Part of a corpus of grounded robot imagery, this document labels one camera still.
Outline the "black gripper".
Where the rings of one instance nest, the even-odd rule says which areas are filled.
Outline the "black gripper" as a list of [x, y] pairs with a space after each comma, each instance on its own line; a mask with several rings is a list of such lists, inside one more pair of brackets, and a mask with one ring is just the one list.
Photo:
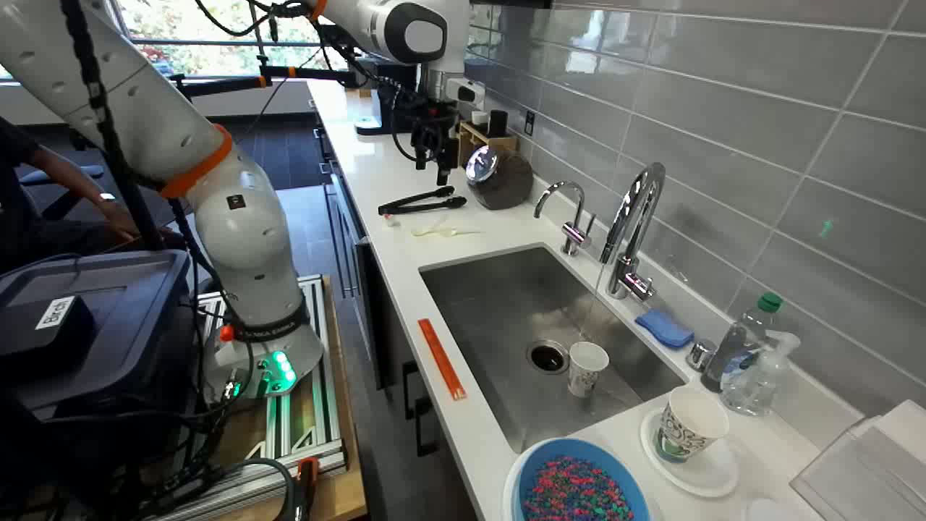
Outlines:
[[443, 154], [448, 150], [448, 141], [453, 141], [458, 105], [437, 102], [437, 98], [418, 98], [412, 105], [412, 116], [415, 116], [412, 144], [415, 144], [418, 170], [425, 170], [425, 161], [440, 160], [437, 184], [448, 184], [453, 160]]

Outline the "person forearm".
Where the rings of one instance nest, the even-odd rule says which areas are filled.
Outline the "person forearm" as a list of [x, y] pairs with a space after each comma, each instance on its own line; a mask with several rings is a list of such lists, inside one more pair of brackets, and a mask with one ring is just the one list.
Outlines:
[[120, 237], [140, 237], [137, 224], [113, 193], [103, 190], [76, 161], [19, 130], [13, 122], [0, 118], [0, 174], [7, 177], [4, 187], [16, 196], [24, 196], [16, 177], [19, 164], [32, 164], [81, 199], [91, 199]]

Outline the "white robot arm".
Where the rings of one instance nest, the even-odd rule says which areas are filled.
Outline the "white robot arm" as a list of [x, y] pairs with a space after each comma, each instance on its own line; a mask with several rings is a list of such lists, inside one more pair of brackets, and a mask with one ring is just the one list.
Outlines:
[[[469, 0], [285, 0], [280, 14], [327, 18], [360, 48], [458, 75]], [[325, 355], [298, 289], [288, 215], [267, 177], [233, 140], [171, 88], [91, 0], [0, 0], [4, 67], [111, 161], [182, 199], [223, 286], [234, 351], [263, 394], [288, 394]]]

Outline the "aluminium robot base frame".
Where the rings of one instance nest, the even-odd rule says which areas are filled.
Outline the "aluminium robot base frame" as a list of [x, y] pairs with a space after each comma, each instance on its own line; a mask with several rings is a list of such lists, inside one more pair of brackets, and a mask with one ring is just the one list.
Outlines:
[[304, 274], [298, 286], [308, 302], [309, 345], [320, 354], [320, 364], [304, 376], [262, 342], [239, 345], [220, 293], [204, 293], [198, 302], [210, 354], [207, 403], [233, 407], [215, 451], [218, 465], [259, 457], [280, 462], [320, 457], [331, 470], [346, 462], [327, 284]]

